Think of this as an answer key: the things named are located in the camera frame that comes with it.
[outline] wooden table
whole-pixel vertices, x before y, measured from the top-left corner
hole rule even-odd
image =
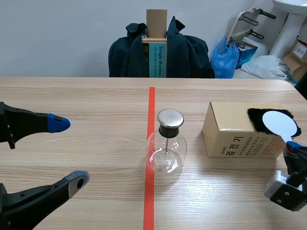
[[[283,157],[207,158],[201,128],[211,101],[282,103],[293,112],[307,145],[307,102],[281,80],[0,78],[0,101],[67,117],[71,127],[26,137],[10,150],[0,144],[0,182],[8,192],[52,184],[88,170],[89,184],[37,230],[142,230],[148,90],[156,87],[156,115],[174,108],[188,156],[173,184],[156,178],[156,230],[303,230],[307,207],[287,211],[263,195]]]

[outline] glass bottle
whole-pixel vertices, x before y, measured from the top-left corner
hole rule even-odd
[[[147,141],[146,164],[155,173],[178,173],[187,157],[187,142],[179,133],[184,117],[178,110],[165,109],[158,114],[158,122],[159,129]]]

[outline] metal lid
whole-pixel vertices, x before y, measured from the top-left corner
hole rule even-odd
[[[176,109],[165,109],[159,112],[158,122],[165,128],[179,128],[184,122],[184,117]]]

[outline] black coat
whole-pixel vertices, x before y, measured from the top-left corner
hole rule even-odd
[[[205,41],[182,35],[185,26],[173,17],[167,31],[167,78],[214,78]],[[148,77],[142,45],[146,25],[132,23],[127,37],[120,38],[109,51],[110,77]]]

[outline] white paddle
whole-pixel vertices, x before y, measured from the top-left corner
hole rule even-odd
[[[262,117],[264,125],[272,133],[279,135],[287,143],[297,132],[297,126],[292,118],[277,111],[268,111]]]

